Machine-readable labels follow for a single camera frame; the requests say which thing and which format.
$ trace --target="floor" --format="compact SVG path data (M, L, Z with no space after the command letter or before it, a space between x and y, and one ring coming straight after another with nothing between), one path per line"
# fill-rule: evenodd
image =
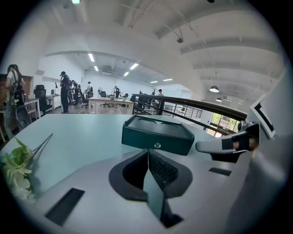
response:
M79 103L77 106L70 105L68 112L70 114L88 114L88 108L81 107ZM98 114L125 114L125 107L121 107L120 105L117 105L117 108L97 106L97 112ZM54 111L54 114L60 113L62 113L60 107ZM127 110L127 114L132 114L130 109Z

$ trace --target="long hair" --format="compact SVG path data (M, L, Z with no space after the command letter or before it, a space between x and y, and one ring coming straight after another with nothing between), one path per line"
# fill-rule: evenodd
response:
M18 66L16 64L10 64L8 66L8 69L7 69L7 74L10 72L10 69L13 68L16 72L17 72L17 75L18 75L18 79L22 79L22 74L20 73L19 69L18 69Z

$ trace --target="ceiling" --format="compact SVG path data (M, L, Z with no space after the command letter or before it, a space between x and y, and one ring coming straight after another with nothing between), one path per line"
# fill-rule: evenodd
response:
M59 0L49 9L43 8L40 17L50 30L115 24L159 42L192 65L206 96L209 87L217 85L220 97L256 100L276 84L286 63L270 26L244 0L82 0L79 5ZM86 54L72 56L84 69L93 70ZM100 70L109 68L116 76L123 76L134 63L99 54L95 59ZM128 78L148 84L158 80L162 85L165 76L140 65Z
M133 70L130 67L134 64L133 62L127 61L118 57L111 57L106 55L94 54L93 57L95 62L92 62L88 54L77 53L69 55L73 59L77 60L85 71L97 72L94 65L98 67L98 74L111 75L113 77L124 77L126 72L129 74L126 76L128 80L135 82L141 82L150 85L152 81L158 81L158 84L168 83L171 84L174 81L163 81L166 77L152 69L145 68L138 65Z

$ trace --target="white desk surface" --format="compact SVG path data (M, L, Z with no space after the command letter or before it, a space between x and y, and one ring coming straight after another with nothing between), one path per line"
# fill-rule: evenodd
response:
M133 104L134 102L130 101L130 100L125 100L123 101L122 99L117 99L115 98L114 100L111 100L109 97L91 97L89 98L90 101L106 101L106 102L111 102L111 103L124 103L124 102L128 102L129 104Z
M51 95L46 95L46 97L57 97L60 96L60 94L51 94Z
M37 196L77 169L138 148L121 143L123 123L131 115L48 114L33 122L16 137L31 149L37 148L51 133L52 138L40 157L33 163L31 180ZM169 116L148 116L179 122ZM193 126L185 126L194 134L195 141L188 157L211 160L209 154L196 151L199 140L214 138ZM19 147L15 138L0 151L0 157Z
M38 101L38 98L30 98L28 99L28 101L25 101L24 102L24 105L28 105L28 104L32 104L32 103L35 103ZM0 109L0 114L3 114L4 113L4 109Z

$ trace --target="dark green box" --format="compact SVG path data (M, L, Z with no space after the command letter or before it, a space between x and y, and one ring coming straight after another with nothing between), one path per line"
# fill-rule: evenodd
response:
M122 144L136 148L187 155L193 142L194 135L182 124L141 115L134 115L123 124Z

